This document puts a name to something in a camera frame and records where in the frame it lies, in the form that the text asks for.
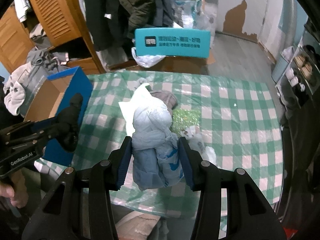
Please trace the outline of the person left hand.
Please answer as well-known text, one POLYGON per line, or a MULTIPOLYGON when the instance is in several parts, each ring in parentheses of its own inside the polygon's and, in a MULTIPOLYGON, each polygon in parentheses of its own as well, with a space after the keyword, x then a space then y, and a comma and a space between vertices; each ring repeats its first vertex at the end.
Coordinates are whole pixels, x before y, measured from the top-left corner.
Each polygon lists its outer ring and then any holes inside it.
POLYGON ((11 175, 13 185, 1 182, 1 197, 10 199, 12 206, 23 208, 28 202, 27 187, 21 170, 11 175))

